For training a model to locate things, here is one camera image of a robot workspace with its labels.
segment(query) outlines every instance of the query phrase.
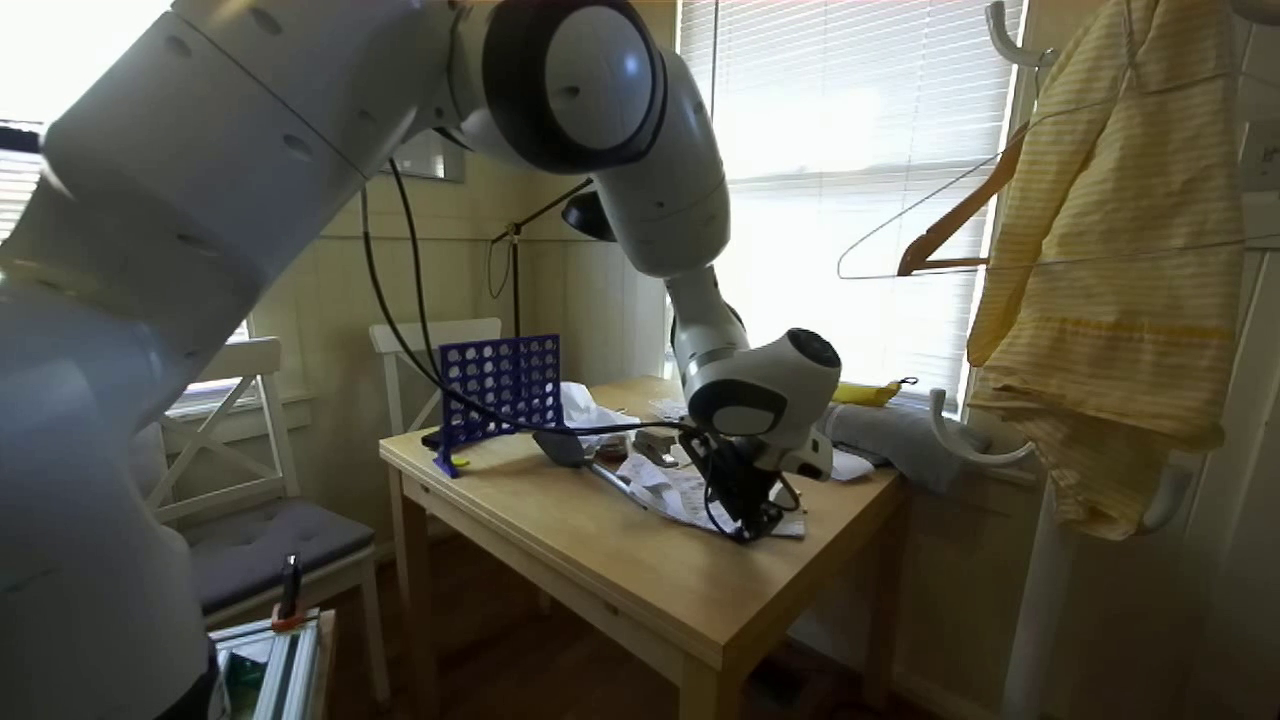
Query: wooden floor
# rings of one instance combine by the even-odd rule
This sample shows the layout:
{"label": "wooden floor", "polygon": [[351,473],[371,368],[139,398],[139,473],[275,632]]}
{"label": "wooden floor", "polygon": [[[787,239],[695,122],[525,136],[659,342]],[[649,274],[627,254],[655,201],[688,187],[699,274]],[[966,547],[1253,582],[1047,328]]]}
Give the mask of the wooden floor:
{"label": "wooden floor", "polygon": [[[576,620],[532,585],[460,537],[431,553],[444,720],[669,720],[675,687]],[[336,659],[329,720],[402,720],[408,712],[408,649],[402,632],[395,573],[383,573],[383,627],[394,708],[376,708],[364,676],[361,599],[336,603]],[[927,720],[913,708],[867,712],[856,676],[823,656],[784,646],[747,685],[745,720]]]}

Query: blue connect four game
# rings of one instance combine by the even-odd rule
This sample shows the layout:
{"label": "blue connect four game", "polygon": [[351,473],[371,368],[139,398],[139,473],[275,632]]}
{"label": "blue connect four game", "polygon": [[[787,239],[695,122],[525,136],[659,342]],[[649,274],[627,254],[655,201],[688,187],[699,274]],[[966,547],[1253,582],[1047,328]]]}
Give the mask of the blue connect four game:
{"label": "blue connect four game", "polygon": [[560,428],[560,337],[504,337],[439,346],[444,419],[439,469],[460,475],[454,453],[525,428]]}

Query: wooden chair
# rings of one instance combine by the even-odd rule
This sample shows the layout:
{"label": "wooden chair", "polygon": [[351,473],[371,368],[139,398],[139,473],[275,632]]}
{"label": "wooden chair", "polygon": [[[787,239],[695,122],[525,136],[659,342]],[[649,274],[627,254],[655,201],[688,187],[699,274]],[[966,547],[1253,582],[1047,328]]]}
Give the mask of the wooden chair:
{"label": "wooden chair", "polygon": [[230,346],[202,372],[204,384],[230,388],[220,403],[202,419],[180,414],[163,419],[170,469],[148,500],[192,547],[209,627],[267,614],[292,553],[303,567],[303,603],[361,589],[369,682],[376,705],[388,705],[376,537],[302,493],[275,372],[282,342]]}

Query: table leg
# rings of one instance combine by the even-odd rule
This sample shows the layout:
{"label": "table leg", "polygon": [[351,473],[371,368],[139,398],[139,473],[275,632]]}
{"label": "table leg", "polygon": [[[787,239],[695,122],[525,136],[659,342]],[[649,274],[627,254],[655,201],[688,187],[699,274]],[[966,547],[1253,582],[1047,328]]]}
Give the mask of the table leg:
{"label": "table leg", "polygon": [[900,500],[893,509],[878,544],[881,547],[878,547],[865,705],[889,712],[893,667],[895,667],[900,577],[904,577],[904,555],[909,555],[909,500]]}
{"label": "table leg", "polygon": [[685,656],[682,720],[741,720],[745,676]]}
{"label": "table leg", "polygon": [[431,720],[439,708],[439,667],[431,635],[431,537],[428,512],[404,497],[404,475],[394,473],[394,531],[395,531],[395,577],[402,577],[402,620],[408,656],[408,700],[413,718]]}

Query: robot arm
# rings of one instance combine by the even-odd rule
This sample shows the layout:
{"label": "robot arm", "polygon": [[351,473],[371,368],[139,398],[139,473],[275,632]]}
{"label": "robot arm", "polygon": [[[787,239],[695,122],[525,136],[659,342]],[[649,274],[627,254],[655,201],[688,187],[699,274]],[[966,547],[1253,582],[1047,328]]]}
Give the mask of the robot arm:
{"label": "robot arm", "polygon": [[812,426],[839,382],[839,355],[816,332],[747,350],[716,290],[730,245],[730,183],[704,100],[682,56],[655,54],[627,3],[496,3],[481,18],[484,50],[456,77],[474,148],[546,173],[588,173],[608,237],[635,274],[674,297],[674,352],[695,433],[685,448],[737,537],[770,531],[777,473],[812,445]]}
{"label": "robot arm", "polygon": [[747,350],[714,277],[708,117],[624,0],[176,0],[52,125],[0,245],[0,718],[156,718],[204,674],[128,439],[422,128],[597,179],[624,257],[669,286],[688,448],[763,531],[839,355],[812,332]]}

